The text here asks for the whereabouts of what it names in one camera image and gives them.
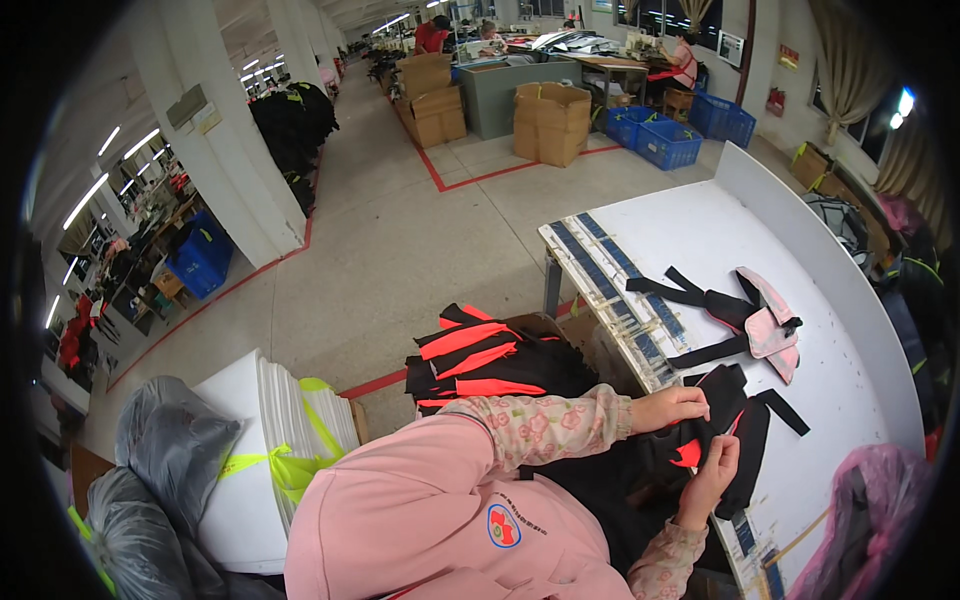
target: white table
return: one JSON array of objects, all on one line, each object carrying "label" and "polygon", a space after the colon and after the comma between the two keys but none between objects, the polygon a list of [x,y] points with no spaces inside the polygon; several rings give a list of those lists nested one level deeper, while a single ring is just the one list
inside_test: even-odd
[{"label": "white table", "polygon": [[923,454],[920,407],[896,333],[870,284],[803,201],[727,142],[713,180],[693,183],[540,228],[546,243],[544,311],[556,314],[566,273],[648,392],[680,383],[665,358],[730,337],[700,308],[625,291],[627,278],[675,286],[676,267],[703,289],[743,298],[733,270],[766,278],[804,320],[790,386],[763,360],[737,355],[752,395],[773,388],[811,430],[800,438],[771,416],[751,506],[714,519],[746,598],[779,598],[823,539],[831,479],[864,444]]}]

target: hand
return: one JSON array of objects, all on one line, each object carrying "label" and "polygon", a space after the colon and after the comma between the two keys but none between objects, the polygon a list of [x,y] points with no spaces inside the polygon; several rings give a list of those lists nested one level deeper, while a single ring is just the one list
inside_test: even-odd
[{"label": "hand", "polygon": [[674,386],[634,400],[634,433],[650,433],[677,420],[710,420],[710,405],[700,388]]},{"label": "hand", "polygon": [[740,460],[740,440],[734,436],[716,436],[710,442],[707,461],[686,484],[680,495],[680,510],[673,522],[689,531],[703,531],[710,512],[736,475]]}]

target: ceiling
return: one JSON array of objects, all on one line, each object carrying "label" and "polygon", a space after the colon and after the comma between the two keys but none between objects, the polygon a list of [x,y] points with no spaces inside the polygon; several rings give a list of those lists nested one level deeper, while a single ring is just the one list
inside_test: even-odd
[{"label": "ceiling", "polygon": [[[342,31],[382,22],[406,12],[419,0],[308,0]],[[213,0],[230,64],[238,72],[253,59],[271,60],[280,47],[266,0]],[[120,133],[103,156],[97,152],[113,128]],[[39,156],[32,230],[44,255],[55,251],[63,220],[94,182],[90,168],[103,170],[146,133],[157,127],[153,108],[140,81],[127,34],[108,33],[62,98],[51,125],[45,152]]]}]

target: logo patch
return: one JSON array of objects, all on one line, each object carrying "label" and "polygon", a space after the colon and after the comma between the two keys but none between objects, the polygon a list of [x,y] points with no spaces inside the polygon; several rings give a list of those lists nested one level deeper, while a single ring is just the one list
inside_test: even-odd
[{"label": "logo patch", "polygon": [[516,519],[502,504],[491,504],[487,509],[487,533],[498,548],[513,548],[522,536]]}]

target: floral sleeve cover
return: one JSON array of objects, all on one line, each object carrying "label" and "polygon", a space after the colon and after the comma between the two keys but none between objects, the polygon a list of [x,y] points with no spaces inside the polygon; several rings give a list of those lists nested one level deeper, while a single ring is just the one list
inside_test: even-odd
[{"label": "floral sleeve cover", "polygon": [[493,467],[513,470],[607,451],[630,435],[632,409],[629,396],[601,383],[579,398],[459,398],[438,414],[460,413],[482,421],[493,439]]},{"label": "floral sleeve cover", "polygon": [[[633,403],[601,383],[584,397],[471,396],[448,403],[438,414],[461,414],[483,422],[493,440],[493,467],[545,465],[562,458],[606,452],[630,435]],[[627,583],[637,600],[673,600],[686,591],[693,564],[703,554],[707,530],[693,532],[667,520],[630,569]]]}]

